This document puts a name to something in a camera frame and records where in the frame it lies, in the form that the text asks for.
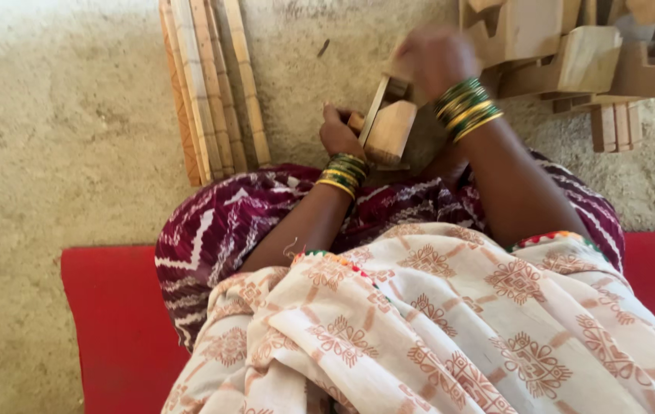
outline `red cloth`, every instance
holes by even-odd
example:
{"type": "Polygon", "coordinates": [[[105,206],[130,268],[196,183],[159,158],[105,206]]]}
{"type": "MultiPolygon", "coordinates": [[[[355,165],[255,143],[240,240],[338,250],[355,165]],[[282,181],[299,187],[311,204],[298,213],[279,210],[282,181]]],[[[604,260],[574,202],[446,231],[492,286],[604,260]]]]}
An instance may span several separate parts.
{"type": "Polygon", "coordinates": [[[72,248],[62,281],[74,315],[87,414],[155,414],[189,359],[177,346],[154,247],[72,248]]]}

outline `colorful embroidered border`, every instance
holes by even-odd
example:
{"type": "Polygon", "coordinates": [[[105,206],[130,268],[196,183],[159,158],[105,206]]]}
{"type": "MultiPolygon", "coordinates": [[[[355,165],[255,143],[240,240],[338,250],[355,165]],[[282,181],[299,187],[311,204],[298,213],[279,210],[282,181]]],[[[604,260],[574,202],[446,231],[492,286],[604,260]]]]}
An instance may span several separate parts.
{"type": "Polygon", "coordinates": [[[509,253],[513,253],[516,250],[520,250],[523,248],[528,248],[530,246],[534,245],[540,245],[543,242],[551,242],[552,240],[556,239],[557,237],[570,237],[571,239],[578,240],[579,242],[582,242],[583,244],[589,246],[593,250],[597,251],[601,256],[603,256],[603,259],[608,261],[609,263],[611,262],[608,260],[608,257],[606,257],[605,254],[601,251],[601,249],[596,246],[595,243],[592,241],[586,239],[583,236],[580,236],[578,233],[573,233],[571,231],[553,231],[552,233],[547,233],[547,234],[542,234],[540,236],[532,236],[528,237],[527,239],[521,240],[520,242],[516,243],[515,245],[506,248],[506,251],[509,253]]]}

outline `woman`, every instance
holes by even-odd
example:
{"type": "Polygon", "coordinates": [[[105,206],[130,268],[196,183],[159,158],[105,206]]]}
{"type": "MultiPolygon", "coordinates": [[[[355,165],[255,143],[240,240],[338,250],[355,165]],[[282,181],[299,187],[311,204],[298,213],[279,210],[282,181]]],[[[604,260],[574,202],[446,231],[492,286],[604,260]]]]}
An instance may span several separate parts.
{"type": "Polygon", "coordinates": [[[613,207],[527,151],[452,28],[399,53],[450,131],[422,179],[360,188],[325,105],[322,174],[233,177],[172,215],[157,270],[193,356],[163,412],[655,412],[613,207]]]}

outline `fist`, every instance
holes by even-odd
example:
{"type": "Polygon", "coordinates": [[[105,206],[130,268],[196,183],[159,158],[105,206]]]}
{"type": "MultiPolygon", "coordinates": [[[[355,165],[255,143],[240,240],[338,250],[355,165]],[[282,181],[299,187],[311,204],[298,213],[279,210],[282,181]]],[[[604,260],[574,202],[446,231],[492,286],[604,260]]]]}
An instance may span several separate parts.
{"type": "Polygon", "coordinates": [[[347,125],[351,113],[353,113],[352,110],[338,109],[330,103],[325,103],[322,109],[325,122],[320,128],[320,140],[331,157],[335,154],[345,153],[365,161],[366,153],[363,152],[358,137],[347,125]]]}
{"type": "Polygon", "coordinates": [[[452,86],[480,75],[472,44],[452,26],[415,29],[396,50],[414,72],[414,82],[430,100],[452,86]]]}

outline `concrete floor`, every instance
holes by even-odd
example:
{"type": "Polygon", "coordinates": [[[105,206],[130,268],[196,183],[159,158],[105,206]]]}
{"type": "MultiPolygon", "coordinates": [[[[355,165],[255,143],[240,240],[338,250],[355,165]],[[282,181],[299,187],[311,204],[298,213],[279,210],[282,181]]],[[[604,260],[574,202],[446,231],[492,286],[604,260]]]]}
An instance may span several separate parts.
{"type": "MultiPolygon", "coordinates": [[[[315,166],[323,100],[365,110],[397,37],[454,16],[448,0],[242,3],[274,161],[315,166]]],[[[592,153],[587,116],[504,106],[531,145],[609,197],[626,229],[655,230],[655,101],[644,147],[623,155],[592,153]]],[[[413,159],[438,143],[425,132],[413,132],[413,159]]],[[[152,243],[192,192],[156,1],[0,0],[0,412],[82,412],[61,251],[152,243]]]]}

